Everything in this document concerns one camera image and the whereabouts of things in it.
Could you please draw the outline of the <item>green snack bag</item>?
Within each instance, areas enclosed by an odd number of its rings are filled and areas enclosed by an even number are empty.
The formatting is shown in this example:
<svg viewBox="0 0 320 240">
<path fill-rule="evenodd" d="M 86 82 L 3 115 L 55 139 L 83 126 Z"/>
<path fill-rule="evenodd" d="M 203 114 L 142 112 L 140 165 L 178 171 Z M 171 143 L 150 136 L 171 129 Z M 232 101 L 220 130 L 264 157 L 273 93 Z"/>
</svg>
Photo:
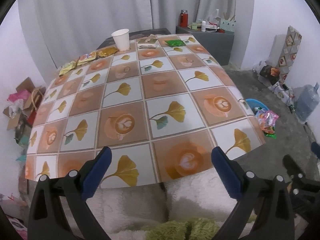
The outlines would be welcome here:
<svg viewBox="0 0 320 240">
<path fill-rule="evenodd" d="M 267 137 L 271 137 L 273 139 L 276 139 L 277 138 L 277 135 L 276 135 L 276 132 L 275 132 L 275 129 L 273 126 L 269 126 L 269 127 L 264 127 L 263 128 L 263 133 L 265 136 Z"/>
</svg>

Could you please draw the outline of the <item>yellow green sachet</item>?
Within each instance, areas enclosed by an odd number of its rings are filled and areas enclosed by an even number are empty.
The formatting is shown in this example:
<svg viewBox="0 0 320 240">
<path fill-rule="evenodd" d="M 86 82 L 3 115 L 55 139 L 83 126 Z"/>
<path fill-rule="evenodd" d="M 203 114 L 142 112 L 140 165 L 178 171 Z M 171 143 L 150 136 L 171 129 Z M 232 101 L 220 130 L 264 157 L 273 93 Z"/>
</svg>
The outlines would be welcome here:
<svg viewBox="0 0 320 240">
<path fill-rule="evenodd" d="M 67 74 L 68 72 L 70 72 L 71 70 L 75 69 L 77 66 L 77 63 L 78 63 L 77 61 L 73 60 L 73 61 L 70 61 L 70 62 L 64 64 L 59 71 L 59 76 L 63 76 L 65 74 Z"/>
</svg>

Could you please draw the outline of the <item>cardboard box pile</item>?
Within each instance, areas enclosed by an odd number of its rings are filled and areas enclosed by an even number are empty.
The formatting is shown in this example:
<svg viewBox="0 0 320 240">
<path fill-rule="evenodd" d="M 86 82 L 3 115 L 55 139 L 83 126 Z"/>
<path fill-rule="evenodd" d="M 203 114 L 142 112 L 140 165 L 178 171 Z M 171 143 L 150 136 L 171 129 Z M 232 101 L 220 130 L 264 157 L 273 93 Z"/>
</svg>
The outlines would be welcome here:
<svg viewBox="0 0 320 240">
<path fill-rule="evenodd" d="M 39 109 L 45 92 L 46 87 L 35 87 L 29 77 L 16 87 L 16 92 L 10 94 L 7 98 L 7 102 L 9 103 L 8 107 L 3 110 L 3 114 L 9 118 L 7 131 L 18 127 L 20 121 L 27 123 L 25 110 L 31 104 L 37 106 Z"/>
</svg>

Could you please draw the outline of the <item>grey cabinet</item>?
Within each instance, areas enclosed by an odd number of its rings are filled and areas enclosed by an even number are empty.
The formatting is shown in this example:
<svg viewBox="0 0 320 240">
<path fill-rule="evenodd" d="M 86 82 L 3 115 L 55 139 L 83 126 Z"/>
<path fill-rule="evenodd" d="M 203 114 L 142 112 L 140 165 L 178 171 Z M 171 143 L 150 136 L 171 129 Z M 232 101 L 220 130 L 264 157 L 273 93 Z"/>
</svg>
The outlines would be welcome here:
<svg viewBox="0 0 320 240">
<path fill-rule="evenodd" d="M 176 34 L 182 36 L 192 35 L 222 66 L 229 64 L 234 42 L 234 33 L 225 31 L 202 32 L 189 28 L 176 26 Z"/>
</svg>

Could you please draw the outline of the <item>red thermos bottle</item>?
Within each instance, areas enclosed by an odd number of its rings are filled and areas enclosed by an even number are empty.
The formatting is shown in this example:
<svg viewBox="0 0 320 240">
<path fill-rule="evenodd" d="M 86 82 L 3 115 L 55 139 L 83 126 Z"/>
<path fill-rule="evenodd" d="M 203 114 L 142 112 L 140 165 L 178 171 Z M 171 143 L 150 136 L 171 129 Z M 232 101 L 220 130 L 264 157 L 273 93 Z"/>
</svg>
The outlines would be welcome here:
<svg viewBox="0 0 320 240">
<path fill-rule="evenodd" d="M 179 17 L 179 26 L 182 28 L 186 28 L 188 26 L 188 11 L 181 10 Z"/>
</svg>

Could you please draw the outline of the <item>gold snack sachet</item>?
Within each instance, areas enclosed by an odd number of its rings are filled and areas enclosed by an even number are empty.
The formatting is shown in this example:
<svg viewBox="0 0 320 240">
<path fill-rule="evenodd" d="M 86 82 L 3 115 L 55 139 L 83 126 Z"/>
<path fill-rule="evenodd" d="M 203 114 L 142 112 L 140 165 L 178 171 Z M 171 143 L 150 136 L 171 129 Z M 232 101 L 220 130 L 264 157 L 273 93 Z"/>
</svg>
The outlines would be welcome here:
<svg viewBox="0 0 320 240">
<path fill-rule="evenodd" d="M 118 51 L 119 50 L 118 50 L 117 47 L 109 46 L 109 47 L 104 47 L 104 48 L 101 48 L 101 49 L 97 50 L 97 55 L 100 58 L 103 58 L 103 57 L 111 56 L 111 55 L 117 53 Z"/>
</svg>

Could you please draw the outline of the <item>mint green storage box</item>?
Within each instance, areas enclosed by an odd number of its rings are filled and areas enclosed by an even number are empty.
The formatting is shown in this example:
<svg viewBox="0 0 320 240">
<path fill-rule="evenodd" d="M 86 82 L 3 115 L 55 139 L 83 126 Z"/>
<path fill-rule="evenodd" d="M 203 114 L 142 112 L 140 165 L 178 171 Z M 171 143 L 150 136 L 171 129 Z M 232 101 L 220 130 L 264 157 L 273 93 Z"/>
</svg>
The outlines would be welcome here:
<svg viewBox="0 0 320 240">
<path fill-rule="evenodd" d="M 222 29 L 224 31 L 228 31 L 228 32 L 234 32 L 235 24 L 236 24 L 235 20 L 221 19 L 220 20 L 220 29 Z"/>
</svg>

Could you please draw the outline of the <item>small green sachet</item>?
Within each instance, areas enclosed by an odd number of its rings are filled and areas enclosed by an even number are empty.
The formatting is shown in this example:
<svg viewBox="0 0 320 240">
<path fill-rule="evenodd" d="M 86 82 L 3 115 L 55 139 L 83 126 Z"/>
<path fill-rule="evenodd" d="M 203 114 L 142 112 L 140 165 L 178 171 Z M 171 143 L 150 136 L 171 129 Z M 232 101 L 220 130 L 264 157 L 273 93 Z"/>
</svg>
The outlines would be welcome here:
<svg viewBox="0 0 320 240">
<path fill-rule="evenodd" d="M 185 42 L 182 40 L 166 40 L 166 44 L 169 47 L 183 47 L 186 46 Z"/>
</svg>

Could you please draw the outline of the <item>pink snack bag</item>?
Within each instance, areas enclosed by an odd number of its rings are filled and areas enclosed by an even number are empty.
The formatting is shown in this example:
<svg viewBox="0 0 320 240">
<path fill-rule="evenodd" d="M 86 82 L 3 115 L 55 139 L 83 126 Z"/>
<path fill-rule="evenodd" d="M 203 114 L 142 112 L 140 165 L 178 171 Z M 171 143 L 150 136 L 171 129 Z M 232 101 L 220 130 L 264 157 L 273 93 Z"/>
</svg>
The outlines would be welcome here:
<svg viewBox="0 0 320 240">
<path fill-rule="evenodd" d="M 263 130 L 264 127 L 269 127 L 269 126 L 273 126 L 275 129 L 276 121 L 278 118 L 279 116 L 271 110 L 259 113 L 258 121 L 259 121 L 261 130 Z"/>
</svg>

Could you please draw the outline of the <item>grey curtain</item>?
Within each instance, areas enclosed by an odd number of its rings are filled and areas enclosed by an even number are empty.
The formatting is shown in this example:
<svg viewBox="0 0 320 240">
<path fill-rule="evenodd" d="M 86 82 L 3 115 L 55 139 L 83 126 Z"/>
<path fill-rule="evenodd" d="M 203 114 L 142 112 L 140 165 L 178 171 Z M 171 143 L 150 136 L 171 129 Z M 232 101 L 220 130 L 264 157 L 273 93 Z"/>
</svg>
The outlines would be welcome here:
<svg viewBox="0 0 320 240">
<path fill-rule="evenodd" d="M 254 0 L 17 0 L 27 47 L 49 83 L 64 63 L 97 49 L 119 29 L 165 28 L 174 32 L 180 12 L 189 23 L 216 12 L 252 18 Z"/>
</svg>

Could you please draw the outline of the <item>blue plastic trash basin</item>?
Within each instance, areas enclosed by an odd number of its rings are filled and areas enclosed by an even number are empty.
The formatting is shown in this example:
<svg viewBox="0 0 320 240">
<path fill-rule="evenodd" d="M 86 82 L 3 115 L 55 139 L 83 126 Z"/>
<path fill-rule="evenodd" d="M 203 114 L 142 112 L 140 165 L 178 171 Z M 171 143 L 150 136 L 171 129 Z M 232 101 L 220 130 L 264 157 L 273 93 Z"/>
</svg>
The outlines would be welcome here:
<svg viewBox="0 0 320 240">
<path fill-rule="evenodd" d="M 257 107 L 260 107 L 260 108 L 263 108 L 265 110 L 269 110 L 269 108 L 263 104 L 262 102 L 260 102 L 259 100 L 256 100 L 256 99 L 246 99 L 245 100 L 247 102 L 247 104 L 249 105 L 250 109 L 252 111 L 254 111 L 255 108 Z"/>
</svg>

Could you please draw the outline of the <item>rolled patterned mat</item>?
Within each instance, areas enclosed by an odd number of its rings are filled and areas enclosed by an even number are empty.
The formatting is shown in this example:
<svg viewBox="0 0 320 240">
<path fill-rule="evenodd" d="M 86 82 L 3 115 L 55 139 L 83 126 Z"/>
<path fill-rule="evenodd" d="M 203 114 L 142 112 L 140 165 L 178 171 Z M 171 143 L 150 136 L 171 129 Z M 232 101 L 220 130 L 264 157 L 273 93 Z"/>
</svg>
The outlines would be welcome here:
<svg viewBox="0 0 320 240">
<path fill-rule="evenodd" d="M 277 67 L 280 71 L 279 82 L 284 83 L 292 65 L 296 59 L 299 46 L 302 40 L 301 34 L 291 25 L 287 29 L 285 42 L 281 50 L 280 57 L 277 62 Z"/>
</svg>

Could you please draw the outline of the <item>tissue pack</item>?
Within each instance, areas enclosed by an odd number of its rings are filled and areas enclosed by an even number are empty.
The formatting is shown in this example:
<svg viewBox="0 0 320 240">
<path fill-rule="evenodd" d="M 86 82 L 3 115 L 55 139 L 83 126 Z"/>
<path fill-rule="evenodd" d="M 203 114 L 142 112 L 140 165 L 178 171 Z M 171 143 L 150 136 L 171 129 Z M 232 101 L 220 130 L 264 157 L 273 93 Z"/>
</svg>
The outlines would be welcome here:
<svg viewBox="0 0 320 240">
<path fill-rule="evenodd" d="M 138 49 L 153 49 L 157 48 L 158 40 L 156 37 L 145 37 L 137 41 Z"/>
</svg>

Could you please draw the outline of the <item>white paper cup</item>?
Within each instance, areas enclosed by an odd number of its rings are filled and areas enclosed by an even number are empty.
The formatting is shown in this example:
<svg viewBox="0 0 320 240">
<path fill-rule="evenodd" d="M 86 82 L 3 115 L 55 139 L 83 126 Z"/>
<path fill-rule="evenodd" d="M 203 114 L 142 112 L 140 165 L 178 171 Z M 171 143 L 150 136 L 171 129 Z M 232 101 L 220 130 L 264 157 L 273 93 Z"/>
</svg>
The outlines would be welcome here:
<svg viewBox="0 0 320 240">
<path fill-rule="evenodd" d="M 129 29 L 119 29 L 111 34 L 119 51 L 127 51 L 130 48 Z"/>
</svg>

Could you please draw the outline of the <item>red gift bag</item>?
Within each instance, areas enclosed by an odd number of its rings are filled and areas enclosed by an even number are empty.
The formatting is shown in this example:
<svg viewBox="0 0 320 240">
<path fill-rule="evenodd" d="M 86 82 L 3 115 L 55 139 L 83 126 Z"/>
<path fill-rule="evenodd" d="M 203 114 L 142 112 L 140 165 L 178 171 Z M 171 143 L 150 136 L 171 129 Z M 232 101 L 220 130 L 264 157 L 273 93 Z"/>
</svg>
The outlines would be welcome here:
<svg viewBox="0 0 320 240">
<path fill-rule="evenodd" d="M 27 117 L 27 123 L 30 125 L 30 126 L 33 126 L 34 124 L 34 121 L 35 121 L 35 118 L 36 118 L 36 115 L 37 115 L 37 110 L 38 110 L 38 107 L 31 104 L 26 110 L 25 110 L 25 113 L 26 113 L 26 117 Z"/>
</svg>

